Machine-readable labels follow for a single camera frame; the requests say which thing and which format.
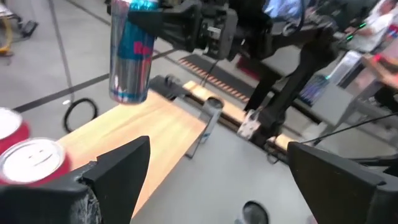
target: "wooden board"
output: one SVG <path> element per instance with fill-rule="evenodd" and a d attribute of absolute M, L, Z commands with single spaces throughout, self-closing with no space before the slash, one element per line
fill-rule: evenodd
<path fill-rule="evenodd" d="M 222 99 L 220 96 L 215 93 L 203 88 L 201 85 L 195 83 L 194 81 L 189 81 L 183 86 L 186 90 L 190 91 L 197 98 L 205 101 L 211 96 L 215 96 L 224 102 L 223 113 L 227 114 L 231 118 L 235 119 L 237 122 L 242 123 L 244 120 L 244 111 L 232 103 Z"/>
<path fill-rule="evenodd" d="M 149 136 L 149 168 L 134 216 L 204 129 L 196 117 L 150 91 L 145 102 L 116 106 L 58 142 L 76 169 L 140 136 Z"/>
<path fill-rule="evenodd" d="M 210 90 L 207 90 L 206 88 L 202 87 L 201 85 L 195 83 L 194 81 L 189 81 L 183 86 L 186 90 L 190 91 L 191 94 L 193 94 L 195 97 L 201 99 L 202 101 L 207 100 L 207 98 L 211 96 L 218 97 L 222 99 L 220 96 L 217 94 L 213 93 Z M 224 108 L 223 108 L 223 113 L 227 114 L 229 117 L 233 118 L 235 121 L 239 122 L 240 124 L 244 121 L 245 117 L 245 112 L 238 108 L 237 106 L 233 105 L 232 103 L 224 100 Z M 287 137 L 284 134 L 281 134 L 278 136 L 275 144 L 281 148 L 284 149 L 285 151 L 287 150 L 287 145 L 289 142 L 295 141 L 294 139 L 291 139 Z"/>

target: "red can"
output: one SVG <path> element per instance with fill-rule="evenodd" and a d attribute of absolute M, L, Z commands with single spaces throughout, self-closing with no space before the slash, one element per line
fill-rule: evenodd
<path fill-rule="evenodd" d="M 36 187 L 70 172 L 70 158 L 57 142 L 33 138 L 0 155 L 0 184 Z"/>
<path fill-rule="evenodd" d="M 29 138 L 29 127 L 22 116 L 8 108 L 0 108 L 0 155 Z"/>

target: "red bull can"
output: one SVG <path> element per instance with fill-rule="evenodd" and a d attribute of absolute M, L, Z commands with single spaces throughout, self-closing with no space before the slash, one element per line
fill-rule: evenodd
<path fill-rule="evenodd" d="M 33 138 L 0 155 L 0 184 L 40 186 L 70 172 L 70 159 L 51 139 Z"/>
<path fill-rule="evenodd" d="M 29 127 L 16 111 L 0 108 L 0 155 L 29 138 Z"/>
<path fill-rule="evenodd" d="M 113 0 L 109 95 L 119 103 L 146 100 L 155 37 L 130 23 L 130 11 L 151 11 L 157 0 Z"/>

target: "aluminum can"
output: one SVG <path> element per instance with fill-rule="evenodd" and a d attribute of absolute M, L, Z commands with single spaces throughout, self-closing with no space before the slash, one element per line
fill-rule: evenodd
<path fill-rule="evenodd" d="M 33 138 L 0 155 L 0 184 L 40 186 L 70 172 L 71 162 L 61 145 Z"/>
<path fill-rule="evenodd" d="M 234 224 L 269 224 L 267 210 L 259 202 L 246 202 Z"/>
<path fill-rule="evenodd" d="M 207 126 L 199 140 L 200 144 L 205 143 L 209 138 L 211 132 L 216 126 L 218 119 L 221 116 L 221 113 L 223 112 L 223 108 L 223 101 L 212 96 L 205 101 L 205 104 L 203 104 L 199 119 L 204 121 Z"/>
<path fill-rule="evenodd" d="M 109 95 L 119 103 L 146 100 L 155 37 L 128 21 L 129 11 L 151 11 L 157 0 L 112 0 Z"/>
<path fill-rule="evenodd" d="M 22 116 L 8 108 L 0 108 L 0 155 L 28 138 L 29 127 Z"/>

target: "gray floor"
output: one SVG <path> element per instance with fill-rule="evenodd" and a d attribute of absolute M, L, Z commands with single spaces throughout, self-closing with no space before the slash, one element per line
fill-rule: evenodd
<path fill-rule="evenodd" d="M 10 66 L 0 59 L 0 106 L 9 108 L 38 100 L 67 87 L 48 3 L 46 0 L 36 0 L 31 5 L 26 2 L 29 1 L 11 1 L 11 7 L 25 18 L 37 20 L 40 25 L 30 40 L 12 46 L 15 56 Z M 79 4 L 109 21 L 102 2 L 86 0 Z M 55 6 L 73 84 L 108 73 L 109 26 L 65 0 L 55 1 Z M 171 46 L 157 40 L 155 49 L 165 52 Z M 170 63 L 186 55 L 186 52 L 174 52 L 154 60 L 151 75 L 173 73 L 183 82 L 198 81 L 192 74 Z M 242 77 L 231 63 L 221 62 L 220 65 L 249 84 L 256 84 L 254 80 Z M 106 80 L 99 82 L 76 92 L 76 98 L 94 99 L 100 112 L 104 113 L 116 105 L 108 97 L 107 86 Z M 209 89 L 243 107 L 211 86 Z M 32 127 L 33 136 L 58 139 L 65 135 L 61 120 L 67 108 L 63 102 L 67 99 L 68 96 L 64 96 L 23 113 Z M 176 103 L 190 113 L 198 113 L 195 108 Z M 89 119 L 90 108 L 82 105 L 71 116 L 72 126 L 79 127 Z M 295 110 L 288 110 L 287 124 L 290 127 L 300 132 L 309 123 Z M 325 142 L 342 156 L 373 156 L 388 154 L 392 150 L 356 130 L 333 136 Z M 263 152 L 237 138 L 231 131 L 217 126 L 208 142 L 199 148 L 195 158 L 191 161 L 183 158 L 178 163 L 132 222 L 233 223 L 248 200 L 258 200 L 267 207 L 271 224 L 305 223 L 310 215 L 287 166 L 270 165 Z"/>

